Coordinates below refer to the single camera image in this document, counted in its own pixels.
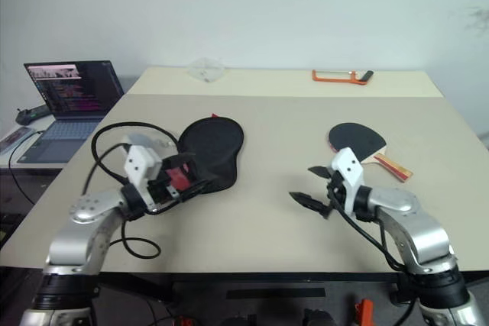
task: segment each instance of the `white wall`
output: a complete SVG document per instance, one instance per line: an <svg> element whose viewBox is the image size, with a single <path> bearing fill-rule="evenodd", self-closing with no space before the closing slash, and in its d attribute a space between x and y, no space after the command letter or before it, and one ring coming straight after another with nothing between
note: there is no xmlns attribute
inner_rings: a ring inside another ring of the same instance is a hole
<svg viewBox="0 0 489 326"><path fill-rule="evenodd" d="M226 66L424 69L489 131L489 0L1 0L0 131L40 98L22 63L110 59L120 76Z"/></svg>

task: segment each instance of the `orange object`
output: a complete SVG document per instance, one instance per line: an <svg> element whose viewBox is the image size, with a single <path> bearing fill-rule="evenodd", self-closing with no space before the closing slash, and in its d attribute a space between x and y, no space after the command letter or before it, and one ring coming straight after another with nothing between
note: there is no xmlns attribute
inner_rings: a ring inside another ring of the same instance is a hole
<svg viewBox="0 0 489 326"><path fill-rule="evenodd" d="M350 75L349 79L340 79L340 78L319 78L317 73L324 72L324 73L338 73L338 72L325 72L322 70L313 70L313 80L317 82L343 82L343 83L353 83L353 84L359 84L361 86L364 86L367 84L368 80L370 79L371 76L374 75L374 72L371 70L368 70L364 76L362 76L360 79L357 79L357 72L352 70L351 72L348 72Z"/></svg>
<svg viewBox="0 0 489 326"><path fill-rule="evenodd" d="M355 305L357 310L357 323L360 326L375 326L374 324L374 303L370 299L362 299Z"/></svg>

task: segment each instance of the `smartphone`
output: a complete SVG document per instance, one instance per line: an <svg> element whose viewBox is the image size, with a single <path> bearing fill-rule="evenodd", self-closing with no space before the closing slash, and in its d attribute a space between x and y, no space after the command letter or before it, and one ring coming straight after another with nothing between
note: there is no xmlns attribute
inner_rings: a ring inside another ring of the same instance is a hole
<svg viewBox="0 0 489 326"><path fill-rule="evenodd" d="M29 134L34 133L34 129L30 127L20 127L16 131L14 131L12 134L8 135L5 139L2 139L0 141L0 154L3 154L13 147L15 147L17 144L23 141L26 136Z"/></svg>

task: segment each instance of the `laptop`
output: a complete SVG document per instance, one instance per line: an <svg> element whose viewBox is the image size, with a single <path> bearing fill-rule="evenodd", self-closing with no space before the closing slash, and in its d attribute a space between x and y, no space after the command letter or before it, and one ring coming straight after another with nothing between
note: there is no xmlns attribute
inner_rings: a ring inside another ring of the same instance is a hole
<svg viewBox="0 0 489 326"><path fill-rule="evenodd" d="M124 94L110 61L24 64L56 119L18 160L66 163Z"/></svg>

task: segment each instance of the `table tennis paddle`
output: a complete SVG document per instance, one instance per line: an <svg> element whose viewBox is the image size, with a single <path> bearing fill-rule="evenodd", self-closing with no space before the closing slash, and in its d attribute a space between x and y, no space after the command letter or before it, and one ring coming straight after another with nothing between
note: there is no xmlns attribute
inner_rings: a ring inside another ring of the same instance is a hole
<svg viewBox="0 0 489 326"><path fill-rule="evenodd" d="M387 158L384 154L387 142L369 127L345 122L334 126L329 132L329 144L334 151L350 147L360 163L379 163L401 181L406 181L412 172Z"/></svg>

